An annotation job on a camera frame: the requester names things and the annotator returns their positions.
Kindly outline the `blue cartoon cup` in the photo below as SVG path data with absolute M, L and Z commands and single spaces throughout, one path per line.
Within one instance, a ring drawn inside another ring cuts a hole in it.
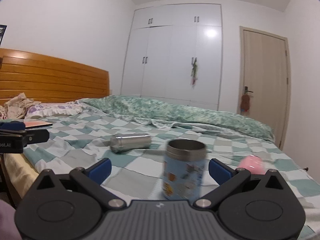
M 163 160 L 163 194 L 168 200 L 194 202 L 200 197 L 207 149 L 202 142 L 174 139 Z

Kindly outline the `stainless steel cup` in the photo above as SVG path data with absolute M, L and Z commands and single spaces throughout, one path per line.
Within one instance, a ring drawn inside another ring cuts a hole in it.
M 145 149 L 150 145 L 151 136 L 148 134 L 116 134 L 110 138 L 110 149 L 114 153 Z

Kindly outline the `pink cup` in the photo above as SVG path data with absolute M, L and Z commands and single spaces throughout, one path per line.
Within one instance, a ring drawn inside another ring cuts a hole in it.
M 263 175 L 266 173 L 263 160 L 256 155 L 249 155 L 240 161 L 238 168 L 245 168 L 251 174 Z

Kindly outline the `checkered green bed sheet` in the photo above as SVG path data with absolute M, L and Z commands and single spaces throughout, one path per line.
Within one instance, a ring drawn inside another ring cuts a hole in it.
M 266 139 L 249 137 L 231 129 L 208 124 L 117 119 L 104 113 L 84 111 L 73 116 L 50 116 L 50 138 L 29 145 L 22 154 L 6 154 L 4 165 L 9 179 L 24 196 L 38 174 L 51 169 L 65 174 L 76 167 L 89 167 L 108 158 L 112 172 L 103 187 L 123 198 L 162 199 L 162 172 L 165 146 L 171 139 L 197 140 L 207 146 L 207 159 L 237 167 L 249 155 L 260 157 L 266 169 L 276 169 L 294 192 L 306 214 L 302 239 L 319 239 L 319 184 L 302 168 Z M 145 150 L 113 153 L 110 137 L 116 134 L 146 133 L 151 145 Z

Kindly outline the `brown plush door hanging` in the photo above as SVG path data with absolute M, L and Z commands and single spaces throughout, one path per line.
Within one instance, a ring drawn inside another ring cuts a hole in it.
M 245 92 L 241 97 L 240 112 L 246 113 L 249 111 L 249 109 L 250 109 L 250 96 L 249 96 L 249 92 Z

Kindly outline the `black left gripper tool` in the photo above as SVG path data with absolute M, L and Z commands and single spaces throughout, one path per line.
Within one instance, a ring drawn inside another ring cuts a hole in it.
M 1 122 L 1 154 L 20 154 L 28 145 L 48 140 L 49 132 L 46 129 L 27 128 L 19 121 Z

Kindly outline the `purple floral pillow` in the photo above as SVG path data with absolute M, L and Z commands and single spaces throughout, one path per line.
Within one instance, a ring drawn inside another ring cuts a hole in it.
M 25 119 L 39 119 L 49 116 L 71 116 L 82 113 L 83 107 L 77 102 L 38 103 L 28 108 Z

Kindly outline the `green floral duvet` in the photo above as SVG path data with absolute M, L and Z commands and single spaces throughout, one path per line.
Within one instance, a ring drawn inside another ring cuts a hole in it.
M 207 124 L 232 129 L 244 135 L 271 142 L 276 140 L 271 127 L 231 112 L 175 105 L 155 99 L 124 95 L 84 98 L 79 101 L 106 114 L 181 123 Z

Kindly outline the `beige door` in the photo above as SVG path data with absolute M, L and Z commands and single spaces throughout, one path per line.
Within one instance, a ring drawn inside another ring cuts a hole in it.
M 286 37 L 240 27 L 239 101 L 248 95 L 249 109 L 237 113 L 272 128 L 275 145 L 284 146 L 291 100 L 291 63 Z

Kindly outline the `beige crumpled clothes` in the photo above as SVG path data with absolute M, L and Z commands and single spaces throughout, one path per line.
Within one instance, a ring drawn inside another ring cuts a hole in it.
M 31 106 L 40 103 L 40 101 L 27 98 L 24 93 L 20 93 L 18 96 L 4 103 L 3 106 L 0 106 L 0 119 L 23 119 Z

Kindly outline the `green ornament on wardrobe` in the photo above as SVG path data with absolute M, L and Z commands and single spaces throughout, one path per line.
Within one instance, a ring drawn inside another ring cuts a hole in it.
M 198 64 L 197 58 L 195 57 L 192 61 L 192 70 L 191 70 L 191 85 L 194 88 L 197 81 L 197 71 L 198 71 Z

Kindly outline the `wooden headboard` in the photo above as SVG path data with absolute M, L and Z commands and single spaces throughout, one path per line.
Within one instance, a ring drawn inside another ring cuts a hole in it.
M 85 64 L 26 51 L 1 49 L 1 104 L 24 93 L 44 103 L 103 98 L 109 73 Z

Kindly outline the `white wardrobe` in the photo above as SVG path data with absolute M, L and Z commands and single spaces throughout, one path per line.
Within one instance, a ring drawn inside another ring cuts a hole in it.
M 134 13 L 121 93 L 216 110 L 222 69 L 221 5 L 170 4 Z M 197 81 L 191 85 L 192 61 Z

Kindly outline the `dark wall poster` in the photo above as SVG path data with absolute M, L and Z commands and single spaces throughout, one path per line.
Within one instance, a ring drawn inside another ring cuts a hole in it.
M 3 36 L 5 34 L 7 26 L 6 25 L 0 25 L 0 44 L 3 40 Z

